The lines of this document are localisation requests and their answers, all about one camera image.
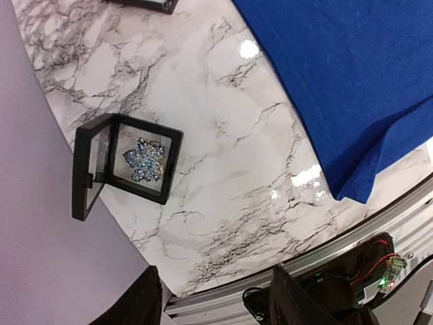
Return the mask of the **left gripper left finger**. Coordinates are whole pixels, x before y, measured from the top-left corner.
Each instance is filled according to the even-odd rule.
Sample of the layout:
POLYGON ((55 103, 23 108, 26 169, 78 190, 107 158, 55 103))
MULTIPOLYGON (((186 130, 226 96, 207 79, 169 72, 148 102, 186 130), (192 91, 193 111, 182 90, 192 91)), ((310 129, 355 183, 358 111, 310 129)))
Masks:
POLYGON ((162 285, 156 266, 149 266, 126 292, 90 325, 159 325, 162 285))

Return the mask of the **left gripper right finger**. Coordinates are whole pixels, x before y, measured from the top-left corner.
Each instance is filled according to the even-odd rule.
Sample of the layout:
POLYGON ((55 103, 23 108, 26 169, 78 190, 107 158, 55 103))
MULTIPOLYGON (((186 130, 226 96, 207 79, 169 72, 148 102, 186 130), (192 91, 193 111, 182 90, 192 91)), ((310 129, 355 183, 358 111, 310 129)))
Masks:
POLYGON ((340 324, 280 265, 273 268, 269 287, 269 309, 271 324, 340 324))

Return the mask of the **sparkly flower brooch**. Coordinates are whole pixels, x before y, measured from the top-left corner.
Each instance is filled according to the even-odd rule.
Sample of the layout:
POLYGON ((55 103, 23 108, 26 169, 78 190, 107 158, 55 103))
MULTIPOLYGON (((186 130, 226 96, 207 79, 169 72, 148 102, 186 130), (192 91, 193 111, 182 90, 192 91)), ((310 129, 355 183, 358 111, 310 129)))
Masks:
POLYGON ((166 147, 160 142, 140 137, 134 148, 122 154, 126 164, 132 169, 131 180, 134 182, 159 181, 164 175, 165 153, 166 147))

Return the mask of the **blue printed t-shirt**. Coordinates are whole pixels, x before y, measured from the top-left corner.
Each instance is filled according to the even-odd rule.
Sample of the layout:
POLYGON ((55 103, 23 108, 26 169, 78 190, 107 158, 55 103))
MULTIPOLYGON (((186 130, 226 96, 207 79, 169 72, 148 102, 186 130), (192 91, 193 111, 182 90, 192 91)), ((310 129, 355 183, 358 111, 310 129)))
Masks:
POLYGON ((236 1, 336 200, 432 137, 431 1, 236 1))

